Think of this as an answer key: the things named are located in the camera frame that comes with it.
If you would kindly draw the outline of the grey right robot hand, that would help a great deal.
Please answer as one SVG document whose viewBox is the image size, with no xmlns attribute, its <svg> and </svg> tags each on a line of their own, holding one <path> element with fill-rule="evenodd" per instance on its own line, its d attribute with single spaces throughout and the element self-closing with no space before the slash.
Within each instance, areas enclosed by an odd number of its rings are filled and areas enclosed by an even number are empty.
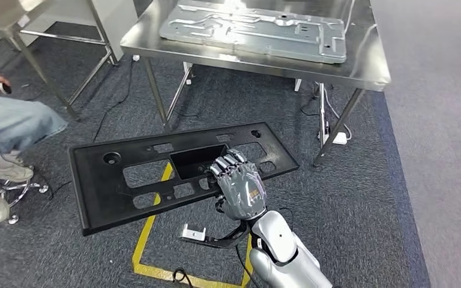
<svg viewBox="0 0 461 288">
<path fill-rule="evenodd" d="M 257 167 L 243 153 L 228 149 L 217 157 L 209 170 L 223 195 L 218 197 L 216 210 L 232 220 L 252 220 L 267 210 L 267 194 Z"/>
</svg>

